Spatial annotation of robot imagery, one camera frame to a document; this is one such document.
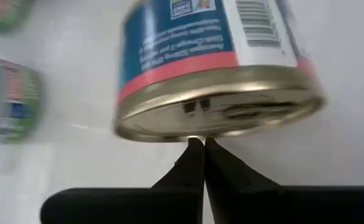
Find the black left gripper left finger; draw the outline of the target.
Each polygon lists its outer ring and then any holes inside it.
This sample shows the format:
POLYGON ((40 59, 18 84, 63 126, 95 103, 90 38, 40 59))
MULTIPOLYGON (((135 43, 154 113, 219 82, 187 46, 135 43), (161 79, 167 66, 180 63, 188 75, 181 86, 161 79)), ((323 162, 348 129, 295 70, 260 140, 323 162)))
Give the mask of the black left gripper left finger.
POLYGON ((205 147, 187 141, 174 166, 153 186, 70 188, 42 204, 42 223, 201 223, 205 147))

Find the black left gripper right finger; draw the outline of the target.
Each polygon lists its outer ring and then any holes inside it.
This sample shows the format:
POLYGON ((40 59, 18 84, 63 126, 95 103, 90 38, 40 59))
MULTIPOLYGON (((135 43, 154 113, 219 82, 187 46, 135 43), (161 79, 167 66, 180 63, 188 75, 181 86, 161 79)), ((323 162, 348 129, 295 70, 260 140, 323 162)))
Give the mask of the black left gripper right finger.
POLYGON ((205 155, 215 223, 364 223, 364 185, 282 185, 213 138, 205 155))

